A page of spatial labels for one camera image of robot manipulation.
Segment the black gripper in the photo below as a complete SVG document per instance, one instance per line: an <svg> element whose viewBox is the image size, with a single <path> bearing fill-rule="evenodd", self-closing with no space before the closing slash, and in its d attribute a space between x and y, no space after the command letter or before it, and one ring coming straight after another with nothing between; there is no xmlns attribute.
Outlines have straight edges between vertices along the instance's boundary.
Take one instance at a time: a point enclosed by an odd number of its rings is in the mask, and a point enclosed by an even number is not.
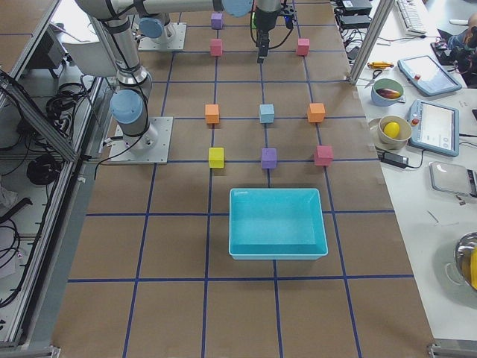
<svg viewBox="0 0 477 358"><path fill-rule="evenodd" d="M263 63L267 57L269 46L269 32L273 30L277 23L278 12L267 12L256 9L256 47L258 48L257 62Z"/></svg>

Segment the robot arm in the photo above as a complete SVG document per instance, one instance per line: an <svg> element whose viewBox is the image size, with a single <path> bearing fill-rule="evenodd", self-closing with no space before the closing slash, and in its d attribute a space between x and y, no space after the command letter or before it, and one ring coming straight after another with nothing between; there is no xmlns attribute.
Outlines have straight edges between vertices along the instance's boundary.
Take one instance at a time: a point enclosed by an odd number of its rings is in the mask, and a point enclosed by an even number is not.
<svg viewBox="0 0 477 358"><path fill-rule="evenodd" d="M225 11L231 16L249 16L250 38L257 48L257 63L262 64L270 50L279 48L294 30L296 11L287 1L213 1L213 10ZM270 45L270 31L276 27L278 18L282 17L288 33L278 44Z"/></svg>
<svg viewBox="0 0 477 358"><path fill-rule="evenodd" d="M146 34L167 36L165 20L170 13L225 10L224 1L78 1L78 7L100 23L116 64L118 88L109 111L122 135L119 148L111 148L110 160L120 164L167 163L173 119L151 116L148 99L152 77L141 64L129 15L138 15L154 29Z"/></svg>

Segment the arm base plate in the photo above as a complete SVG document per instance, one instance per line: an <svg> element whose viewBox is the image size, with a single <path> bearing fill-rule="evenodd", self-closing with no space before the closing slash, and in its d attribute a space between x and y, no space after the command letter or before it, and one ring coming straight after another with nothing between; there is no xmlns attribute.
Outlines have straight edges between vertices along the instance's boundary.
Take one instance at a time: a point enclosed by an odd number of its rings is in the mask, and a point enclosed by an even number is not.
<svg viewBox="0 0 477 358"><path fill-rule="evenodd" d="M141 39L139 51L172 52L182 51L186 39L186 23L169 22L163 25L160 22L142 22L139 24Z"/></svg>
<svg viewBox="0 0 477 358"><path fill-rule="evenodd" d="M149 118L150 127L138 143L136 139L124 136L120 125L116 125L116 136L110 146L111 163L122 165L152 164L168 162L171 133L174 123L172 116L154 116Z"/></svg>

